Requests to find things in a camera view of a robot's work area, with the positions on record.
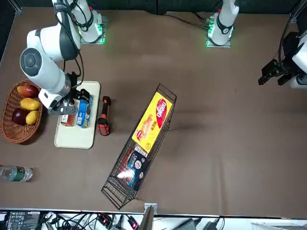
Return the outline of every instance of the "brown table surface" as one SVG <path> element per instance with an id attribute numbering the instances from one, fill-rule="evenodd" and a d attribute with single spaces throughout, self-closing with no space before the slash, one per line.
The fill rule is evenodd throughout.
<path id="1" fill-rule="evenodd" d="M 112 134 L 96 130 L 89 150 L 56 148 L 58 118 L 48 116 L 31 144 L 0 138 L 1 164 L 35 169 L 32 182 L 0 185 L 0 207 L 116 211 L 102 185 L 161 82 L 177 94 L 171 131 L 139 200 L 123 210 L 141 212 L 145 201 L 158 203 L 159 213 L 307 216 L 307 91 L 279 87 L 277 79 L 257 82 L 287 15 L 240 14 L 228 49 L 206 48 L 204 31 L 166 16 L 102 14 L 111 16 L 106 43 L 82 45 L 81 52 L 85 80 L 99 81 L 100 98 L 113 99 Z M 24 79 L 19 57 L 27 33 L 55 23 L 52 8 L 16 16 L 0 67 L 3 101 Z M 74 61 L 66 70 L 77 71 Z"/>

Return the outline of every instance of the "dark red apple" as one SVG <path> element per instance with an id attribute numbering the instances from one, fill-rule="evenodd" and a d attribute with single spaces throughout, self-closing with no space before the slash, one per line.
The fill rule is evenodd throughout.
<path id="1" fill-rule="evenodd" d="M 27 117 L 29 111 L 17 108 L 14 110 L 12 115 L 12 121 L 19 125 L 25 125 L 25 118 Z"/>

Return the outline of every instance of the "blue box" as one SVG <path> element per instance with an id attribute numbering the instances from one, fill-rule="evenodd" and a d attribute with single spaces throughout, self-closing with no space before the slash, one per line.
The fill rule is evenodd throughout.
<path id="1" fill-rule="evenodd" d="M 89 126 L 92 102 L 93 97 L 91 95 L 89 104 L 85 100 L 80 100 L 77 125 L 81 128 L 88 128 Z"/>

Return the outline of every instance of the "yellow box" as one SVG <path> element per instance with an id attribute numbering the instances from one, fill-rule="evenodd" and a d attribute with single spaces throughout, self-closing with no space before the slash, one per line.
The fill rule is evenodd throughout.
<path id="1" fill-rule="evenodd" d="M 150 152 L 154 145 L 171 107 L 172 103 L 156 92 L 134 131 L 132 139 L 147 153 Z"/>

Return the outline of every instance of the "wicker basket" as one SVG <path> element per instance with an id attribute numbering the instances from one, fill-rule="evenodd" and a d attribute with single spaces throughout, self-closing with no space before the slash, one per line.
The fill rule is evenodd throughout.
<path id="1" fill-rule="evenodd" d="M 16 108 L 21 108 L 20 101 L 24 98 L 17 92 L 17 87 L 21 85 L 31 84 L 34 85 L 30 80 L 22 80 L 13 86 L 6 98 L 5 105 L 2 111 L 1 118 L 1 132 L 3 137 L 12 143 L 20 144 L 30 139 L 39 127 L 39 123 L 42 116 L 43 105 L 40 105 L 38 119 L 35 125 L 18 125 L 12 121 L 12 114 Z"/>

